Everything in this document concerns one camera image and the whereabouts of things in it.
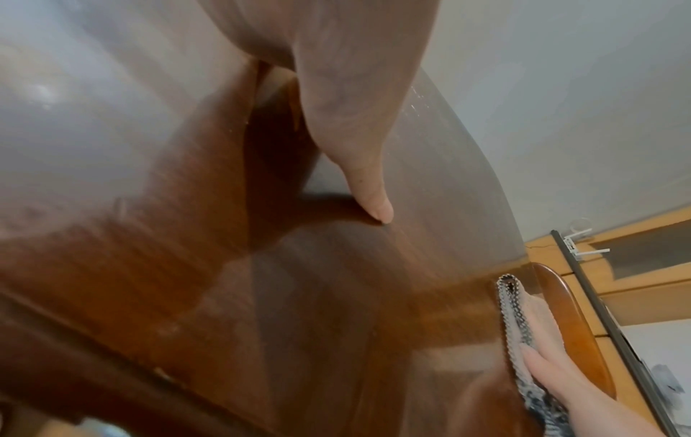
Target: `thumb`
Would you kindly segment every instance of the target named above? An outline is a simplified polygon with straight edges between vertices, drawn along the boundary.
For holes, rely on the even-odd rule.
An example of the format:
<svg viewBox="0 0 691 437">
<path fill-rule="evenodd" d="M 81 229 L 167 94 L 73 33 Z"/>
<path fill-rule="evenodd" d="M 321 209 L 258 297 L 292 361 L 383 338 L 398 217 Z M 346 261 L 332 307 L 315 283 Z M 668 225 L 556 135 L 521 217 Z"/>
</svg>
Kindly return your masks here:
<svg viewBox="0 0 691 437">
<path fill-rule="evenodd" d="M 567 400 L 573 394 L 573 381 L 570 375 L 545 360 L 542 355 L 528 345 L 521 344 L 525 366 L 533 378 L 537 379 L 559 402 L 568 407 Z"/>
<path fill-rule="evenodd" d="M 394 219 L 394 208 L 384 189 L 381 156 L 365 166 L 338 163 L 355 200 L 372 217 L 387 224 Z"/>
</svg>

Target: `black frame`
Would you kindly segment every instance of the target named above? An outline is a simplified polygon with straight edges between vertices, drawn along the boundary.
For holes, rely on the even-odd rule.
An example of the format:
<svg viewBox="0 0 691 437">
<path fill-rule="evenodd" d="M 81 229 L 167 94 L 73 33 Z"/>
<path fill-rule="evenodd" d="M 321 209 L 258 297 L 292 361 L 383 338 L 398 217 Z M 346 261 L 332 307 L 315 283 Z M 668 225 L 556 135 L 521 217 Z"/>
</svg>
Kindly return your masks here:
<svg viewBox="0 0 691 437">
<path fill-rule="evenodd" d="M 657 394 L 650 373 L 648 373 L 648 370 L 643 365 L 643 363 L 641 363 L 641 361 L 638 360 L 638 357 L 631 349 L 631 346 L 628 344 L 628 341 L 624 338 L 621 331 L 619 331 L 619 327 L 612 319 L 612 316 L 605 307 L 605 304 L 602 303 L 600 297 L 592 288 L 592 284 L 590 284 L 590 281 L 588 280 L 587 276 L 585 276 L 585 273 L 583 272 L 583 269 L 581 269 L 580 264 L 578 264 L 576 258 L 567 248 L 564 239 L 561 237 L 561 234 L 558 231 L 553 230 L 551 232 L 551 235 L 556 241 L 559 250 L 561 250 L 561 254 L 564 255 L 566 262 L 569 263 L 569 266 L 574 271 L 576 279 L 578 279 L 578 282 L 580 282 L 581 287 L 585 292 L 585 295 L 588 296 L 588 300 L 590 301 L 590 304 L 595 310 L 595 313 L 602 321 L 602 324 L 605 326 L 605 330 L 612 339 L 612 342 L 614 343 L 614 346 L 617 348 L 619 355 L 621 355 L 621 358 L 624 361 L 626 368 L 631 373 L 633 380 L 636 381 L 638 389 L 641 391 L 643 398 L 646 400 L 646 403 L 648 404 L 650 411 L 653 413 L 653 416 L 655 417 L 657 424 L 662 429 L 662 432 L 664 432 L 668 437 L 680 437 L 679 433 L 677 432 L 677 428 L 674 426 L 672 420 L 667 415 L 667 410 L 665 410 L 664 405 L 662 404 L 662 401 L 660 400 Z"/>
</svg>

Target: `gray cleaning cloth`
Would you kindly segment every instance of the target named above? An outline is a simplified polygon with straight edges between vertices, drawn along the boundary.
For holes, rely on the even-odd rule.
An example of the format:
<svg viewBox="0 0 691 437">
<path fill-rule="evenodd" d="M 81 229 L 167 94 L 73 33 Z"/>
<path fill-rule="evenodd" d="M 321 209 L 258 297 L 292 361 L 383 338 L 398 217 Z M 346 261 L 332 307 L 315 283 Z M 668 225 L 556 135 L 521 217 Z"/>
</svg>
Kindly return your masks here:
<svg viewBox="0 0 691 437">
<path fill-rule="evenodd" d="M 557 335 L 559 343 L 564 345 L 559 327 L 547 303 L 539 297 L 526 293 L 518 278 L 511 274 L 499 278 L 497 292 L 506 330 L 507 352 L 516 374 L 518 392 L 523 397 L 525 407 L 544 424 L 546 437 L 572 437 L 574 431 L 566 409 L 533 379 L 520 352 L 521 343 L 535 348 L 533 332 L 525 319 L 526 305 L 530 305 L 532 312 L 540 322 L 544 323 L 547 331 L 552 335 Z"/>
</svg>

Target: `folded cloth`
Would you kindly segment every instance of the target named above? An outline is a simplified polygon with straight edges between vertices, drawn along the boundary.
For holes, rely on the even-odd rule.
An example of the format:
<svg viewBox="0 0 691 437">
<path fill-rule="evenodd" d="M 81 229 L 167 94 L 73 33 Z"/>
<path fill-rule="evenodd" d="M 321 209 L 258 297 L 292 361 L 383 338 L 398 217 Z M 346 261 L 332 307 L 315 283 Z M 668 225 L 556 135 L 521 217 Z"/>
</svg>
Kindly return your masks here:
<svg viewBox="0 0 691 437">
<path fill-rule="evenodd" d="M 536 316 L 545 329 L 564 347 L 561 332 L 549 310 L 547 302 L 525 292 L 518 278 L 511 274 L 503 275 L 497 281 L 499 304 L 504 319 L 506 349 L 513 365 L 518 392 L 523 397 L 525 407 L 531 411 L 545 427 L 546 437 L 572 437 L 573 428 L 564 406 L 533 379 L 525 366 L 520 344 L 535 348 L 533 332 L 525 319 L 525 310 Z"/>
</svg>

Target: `gray object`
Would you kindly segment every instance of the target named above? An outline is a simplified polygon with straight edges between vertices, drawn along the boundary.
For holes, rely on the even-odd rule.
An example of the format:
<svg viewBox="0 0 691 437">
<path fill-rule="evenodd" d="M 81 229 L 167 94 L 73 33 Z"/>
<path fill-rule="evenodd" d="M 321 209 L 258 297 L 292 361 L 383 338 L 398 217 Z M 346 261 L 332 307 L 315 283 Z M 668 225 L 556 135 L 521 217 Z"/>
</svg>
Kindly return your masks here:
<svg viewBox="0 0 691 437">
<path fill-rule="evenodd" d="M 525 407 L 545 426 L 546 437 L 572 437 L 574 431 L 564 406 L 533 379 L 525 366 L 520 344 L 535 347 L 533 332 L 525 319 L 524 305 L 530 296 L 518 278 L 503 275 L 497 281 L 497 292 L 506 330 L 506 347 L 516 375 L 518 392 Z"/>
</svg>

